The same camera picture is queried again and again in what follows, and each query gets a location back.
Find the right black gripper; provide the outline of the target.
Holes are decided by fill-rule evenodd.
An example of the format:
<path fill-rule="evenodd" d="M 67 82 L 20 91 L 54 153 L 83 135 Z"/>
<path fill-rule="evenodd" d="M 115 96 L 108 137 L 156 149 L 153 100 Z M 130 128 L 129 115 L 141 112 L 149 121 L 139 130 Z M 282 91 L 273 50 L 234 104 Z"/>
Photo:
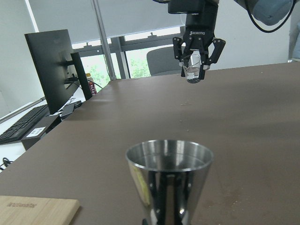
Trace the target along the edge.
<path fill-rule="evenodd" d="M 171 0 L 168 2 L 168 13 L 185 14 L 185 32 L 183 39 L 174 37 L 174 58 L 181 66 L 181 77 L 186 77 L 185 69 L 188 66 L 187 50 L 199 51 L 201 66 L 199 79 L 203 80 L 205 72 L 211 64 L 217 63 L 224 46 L 225 40 L 214 38 L 214 29 L 218 13 L 217 0 Z M 209 56 L 208 47 L 213 43 L 214 49 Z"/>

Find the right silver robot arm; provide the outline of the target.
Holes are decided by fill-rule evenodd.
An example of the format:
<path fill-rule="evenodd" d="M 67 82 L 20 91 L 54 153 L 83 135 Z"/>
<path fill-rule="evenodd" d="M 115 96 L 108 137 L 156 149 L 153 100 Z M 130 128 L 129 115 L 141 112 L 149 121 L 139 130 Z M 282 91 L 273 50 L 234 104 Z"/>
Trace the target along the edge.
<path fill-rule="evenodd" d="M 173 38 L 174 57 L 182 68 L 181 76 L 189 83 L 205 77 L 211 64 L 217 63 L 225 41 L 215 37 L 217 0 L 167 0 L 170 14 L 186 14 L 183 37 Z M 291 15 L 295 0 L 239 0 L 255 26 L 260 21 L 267 26 L 283 26 Z"/>

